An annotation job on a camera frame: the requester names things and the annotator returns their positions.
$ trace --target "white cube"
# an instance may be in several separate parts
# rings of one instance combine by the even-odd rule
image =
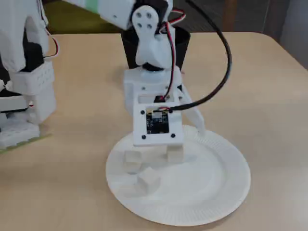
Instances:
[[[183,145],[180,146],[168,146],[167,147],[167,159],[171,163],[181,163],[184,160]]]
[[[154,169],[148,167],[138,175],[137,184],[144,193],[154,193],[160,186],[160,176]]]
[[[124,169],[127,173],[137,173],[142,165],[141,152],[125,151],[124,153]]]

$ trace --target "table surface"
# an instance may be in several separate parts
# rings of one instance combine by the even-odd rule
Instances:
[[[308,229],[308,72],[271,38],[226,33],[231,78],[200,106],[207,128],[237,146],[252,173],[245,203],[227,218],[193,230]],[[57,36],[57,110],[42,125],[52,136],[0,156],[2,231],[192,230],[155,224],[110,193],[105,161],[132,131],[122,89],[120,35]],[[192,34],[183,71],[196,100],[226,68],[215,34]]]

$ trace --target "white robotic arm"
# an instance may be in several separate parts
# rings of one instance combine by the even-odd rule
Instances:
[[[139,37],[136,63],[140,67],[126,71],[124,77],[126,107],[134,118],[135,145],[181,145],[183,142],[181,112],[167,113],[169,119],[163,130],[160,130],[161,124],[154,124],[154,128],[147,125],[152,123],[154,118],[162,116],[162,113],[154,112],[155,109],[179,106],[181,100],[185,103],[191,102],[187,91],[179,92],[177,89],[178,86],[182,86],[182,79],[180,69],[175,66],[175,29],[167,22],[172,8],[172,0],[98,1],[97,12],[101,18],[123,30],[133,26]],[[35,69],[24,70],[27,69],[23,44],[24,30],[28,42],[38,44],[42,48],[42,54],[45,55],[48,51],[47,23],[40,0],[11,0],[0,3],[0,55],[4,67],[10,73],[12,81],[10,90],[22,94],[26,104],[31,104],[25,112],[17,113],[16,116],[32,125],[42,123],[55,110],[52,88],[54,75],[52,64],[48,60],[44,60]],[[160,71],[148,71],[142,67],[145,64]],[[157,97],[160,98],[159,103],[155,102]],[[0,99],[0,113],[3,111]],[[142,111],[146,115],[151,114],[152,119],[149,120],[145,115],[141,119]],[[189,111],[189,115],[192,115],[189,116],[191,121],[201,133],[204,133],[201,113],[197,108]],[[2,113],[0,116],[2,130],[5,123],[7,121]],[[2,147],[29,138],[30,136],[20,137],[16,142],[2,144]]]

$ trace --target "black cup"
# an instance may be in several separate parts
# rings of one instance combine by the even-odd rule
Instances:
[[[176,64],[180,69],[182,69],[191,35],[188,31],[184,30],[181,27],[176,27],[175,32],[176,32],[175,43],[177,51]],[[138,67],[138,65],[136,64],[136,53],[137,53],[139,38],[136,34],[136,31],[134,29],[124,31],[122,32],[121,37],[124,45],[128,67],[130,69]]]

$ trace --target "white paper plate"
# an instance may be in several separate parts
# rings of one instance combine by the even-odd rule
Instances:
[[[106,177],[111,192],[136,215],[172,226],[197,226],[222,219],[235,211],[250,189],[250,169],[240,153],[221,136],[207,131],[205,138],[195,128],[184,126],[185,161],[167,162],[166,147],[135,148],[133,136],[124,137],[111,151]],[[159,189],[142,195],[136,189],[137,175],[124,171],[124,151],[142,151],[145,167],[161,176]]]

